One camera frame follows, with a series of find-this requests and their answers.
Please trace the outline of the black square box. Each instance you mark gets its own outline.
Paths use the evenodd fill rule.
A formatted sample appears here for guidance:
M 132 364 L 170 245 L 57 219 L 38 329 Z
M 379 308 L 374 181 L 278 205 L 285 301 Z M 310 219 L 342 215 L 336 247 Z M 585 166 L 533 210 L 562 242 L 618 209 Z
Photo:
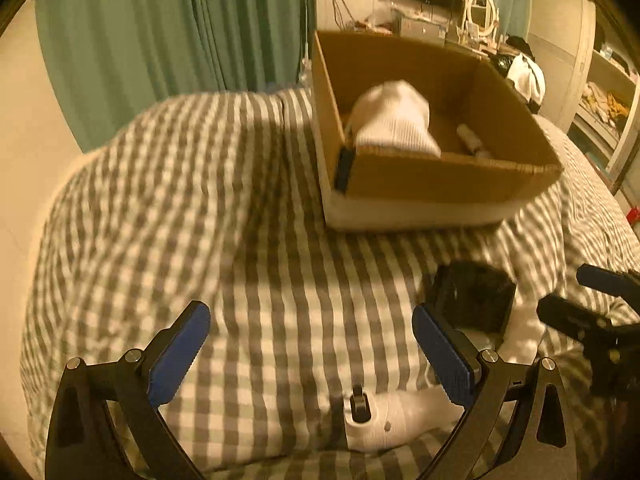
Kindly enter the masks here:
M 506 336 L 516 285 L 488 263 L 458 260 L 441 264 L 425 289 L 424 302 L 434 306 L 478 349 L 497 350 Z

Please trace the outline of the brown cardboard box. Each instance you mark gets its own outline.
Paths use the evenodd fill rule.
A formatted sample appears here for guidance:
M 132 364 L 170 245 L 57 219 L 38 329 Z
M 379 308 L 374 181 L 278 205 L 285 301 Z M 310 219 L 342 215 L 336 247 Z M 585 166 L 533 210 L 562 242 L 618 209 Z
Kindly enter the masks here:
M 487 226 L 561 177 L 532 113 L 479 58 L 319 30 L 310 69 L 322 208 L 333 229 Z

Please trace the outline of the white knit sock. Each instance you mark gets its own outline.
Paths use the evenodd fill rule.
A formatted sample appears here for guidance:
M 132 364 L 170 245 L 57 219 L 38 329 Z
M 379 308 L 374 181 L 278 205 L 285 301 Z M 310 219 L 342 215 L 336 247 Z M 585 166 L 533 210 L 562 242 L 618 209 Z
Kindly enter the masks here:
M 405 80 L 385 81 L 364 92 L 346 122 L 356 148 L 392 148 L 440 157 L 430 133 L 431 107 Z

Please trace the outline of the white wardrobe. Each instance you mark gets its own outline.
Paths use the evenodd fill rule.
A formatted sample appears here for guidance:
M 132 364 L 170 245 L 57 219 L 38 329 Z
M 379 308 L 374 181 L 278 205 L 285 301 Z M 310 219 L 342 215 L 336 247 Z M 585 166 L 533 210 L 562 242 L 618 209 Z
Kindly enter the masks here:
M 526 40 L 547 81 L 541 116 L 617 192 L 637 140 L 639 81 L 616 30 L 593 0 L 530 0 Z

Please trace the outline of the wooden chair with clothes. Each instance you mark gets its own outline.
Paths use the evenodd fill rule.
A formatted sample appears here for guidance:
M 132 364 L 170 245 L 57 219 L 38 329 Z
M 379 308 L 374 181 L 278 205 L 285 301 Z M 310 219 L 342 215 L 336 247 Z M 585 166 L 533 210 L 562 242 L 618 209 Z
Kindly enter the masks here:
M 489 59 L 494 69 L 518 92 L 529 111 L 538 114 L 547 85 L 529 44 L 520 36 L 507 36 L 498 52 L 489 55 Z

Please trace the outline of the checkered bed quilt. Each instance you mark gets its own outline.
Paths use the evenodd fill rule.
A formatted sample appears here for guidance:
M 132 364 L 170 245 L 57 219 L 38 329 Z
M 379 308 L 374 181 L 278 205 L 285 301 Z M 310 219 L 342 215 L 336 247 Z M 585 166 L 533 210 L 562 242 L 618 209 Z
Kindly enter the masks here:
M 144 347 L 197 299 L 212 328 L 163 414 L 207 478 L 412 479 L 447 429 L 380 455 L 342 451 L 338 404 L 356 384 L 428 386 L 412 309 L 441 264 L 476 260 L 516 284 L 520 327 L 503 359 L 559 364 L 578 474 L 591 477 L 613 441 L 612 408 L 590 394 L 576 344 L 542 328 L 536 307 L 554 292 L 636 322 L 576 272 L 634 269 L 639 242 L 584 155 L 542 122 L 563 173 L 498 226 L 340 234 L 324 224 L 311 119 L 305 90 L 178 96 L 134 118 L 66 182 L 44 222 L 23 330 L 36 469 L 66 362 Z

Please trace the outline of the white oval vanity mirror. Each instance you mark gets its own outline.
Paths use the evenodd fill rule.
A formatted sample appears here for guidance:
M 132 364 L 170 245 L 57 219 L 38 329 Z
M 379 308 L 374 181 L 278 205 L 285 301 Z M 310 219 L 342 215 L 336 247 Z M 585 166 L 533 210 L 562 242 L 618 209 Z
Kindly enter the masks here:
M 478 38 L 489 38 L 499 26 L 499 9 L 494 0 L 466 0 L 463 27 Z

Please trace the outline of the small grey fridge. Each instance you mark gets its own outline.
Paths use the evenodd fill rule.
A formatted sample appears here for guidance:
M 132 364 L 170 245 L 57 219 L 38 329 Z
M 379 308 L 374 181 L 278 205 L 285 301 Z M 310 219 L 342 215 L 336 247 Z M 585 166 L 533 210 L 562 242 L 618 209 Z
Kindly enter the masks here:
M 444 24 L 405 14 L 399 15 L 398 32 L 402 38 L 427 42 L 428 44 L 444 44 L 447 37 L 447 27 Z

